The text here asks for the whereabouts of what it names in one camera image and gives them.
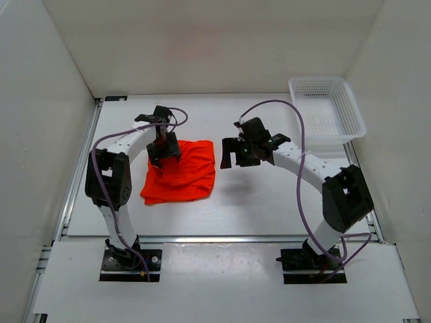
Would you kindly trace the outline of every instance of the perforated basket bottom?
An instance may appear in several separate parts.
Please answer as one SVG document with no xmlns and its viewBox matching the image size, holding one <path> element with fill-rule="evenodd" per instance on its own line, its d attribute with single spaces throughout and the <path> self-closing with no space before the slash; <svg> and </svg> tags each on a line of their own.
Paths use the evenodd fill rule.
<svg viewBox="0 0 431 323">
<path fill-rule="evenodd" d="M 296 106 L 304 119 L 307 137 L 341 135 L 332 99 L 296 99 Z"/>
</svg>

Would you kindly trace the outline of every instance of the red fabric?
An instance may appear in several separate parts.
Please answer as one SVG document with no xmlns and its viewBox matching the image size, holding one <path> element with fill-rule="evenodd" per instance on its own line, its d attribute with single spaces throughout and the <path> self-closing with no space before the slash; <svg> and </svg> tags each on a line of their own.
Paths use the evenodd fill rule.
<svg viewBox="0 0 431 323">
<path fill-rule="evenodd" d="M 214 146 L 211 141 L 179 140 L 181 159 L 161 159 L 162 168 L 148 163 L 141 196 L 145 204 L 203 199 L 211 194 L 216 178 Z"/>
</svg>

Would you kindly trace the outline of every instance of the folded red cloth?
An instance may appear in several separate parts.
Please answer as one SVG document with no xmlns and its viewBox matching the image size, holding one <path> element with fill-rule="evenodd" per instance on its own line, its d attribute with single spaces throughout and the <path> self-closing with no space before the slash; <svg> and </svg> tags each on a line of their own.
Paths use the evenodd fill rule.
<svg viewBox="0 0 431 323">
<path fill-rule="evenodd" d="M 145 204 L 203 199 L 211 194 L 216 178 L 214 146 L 211 141 L 179 140 L 181 159 L 161 159 L 162 168 L 148 163 L 141 196 Z"/>
</svg>

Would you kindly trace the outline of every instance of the robotic arm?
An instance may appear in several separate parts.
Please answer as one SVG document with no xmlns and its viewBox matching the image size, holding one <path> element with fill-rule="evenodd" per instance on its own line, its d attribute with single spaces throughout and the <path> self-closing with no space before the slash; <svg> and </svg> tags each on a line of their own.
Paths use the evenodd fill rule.
<svg viewBox="0 0 431 323">
<path fill-rule="evenodd" d="M 235 153 L 236 165 L 240 167 L 260 165 L 267 161 L 298 175 L 301 149 L 285 135 L 271 136 L 260 118 L 235 122 L 240 134 L 237 138 L 222 141 L 221 169 L 231 168 L 230 154 Z M 302 178 L 313 185 L 323 196 L 323 217 L 314 236 L 321 247 L 330 252 L 340 237 L 356 222 L 374 208 L 364 176 L 359 167 L 350 165 L 339 169 L 327 161 L 307 155 Z M 302 245 L 298 262 L 315 268 L 325 262 L 325 255 L 312 239 Z"/>
<path fill-rule="evenodd" d="M 156 106 L 152 115 L 140 114 L 131 128 L 136 129 L 151 123 L 169 124 L 171 117 L 172 112 L 169 108 Z M 98 169 L 114 205 L 121 238 L 116 230 L 110 207 L 98 182 L 91 154 L 88 158 L 86 195 L 97 205 L 106 222 L 110 236 L 106 240 L 106 245 L 110 249 L 112 257 L 125 267 L 133 267 L 139 263 L 137 256 L 126 248 L 125 243 L 136 252 L 139 252 L 139 240 L 130 222 L 127 201 L 132 190 L 130 165 L 144 149 L 147 149 L 150 163 L 159 168 L 161 167 L 160 160 L 162 158 L 175 157 L 179 160 L 181 157 L 175 133 L 172 131 L 167 132 L 164 125 L 133 131 L 123 135 L 107 148 L 96 150 Z"/>
</svg>

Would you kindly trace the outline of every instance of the white basket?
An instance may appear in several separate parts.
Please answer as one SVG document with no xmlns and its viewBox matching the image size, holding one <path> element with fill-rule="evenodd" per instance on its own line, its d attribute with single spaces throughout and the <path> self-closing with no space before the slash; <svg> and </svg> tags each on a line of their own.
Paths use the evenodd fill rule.
<svg viewBox="0 0 431 323">
<path fill-rule="evenodd" d="M 289 89 L 304 119 L 307 147 L 343 145 L 366 134 L 353 93 L 342 77 L 293 77 Z"/>
</svg>

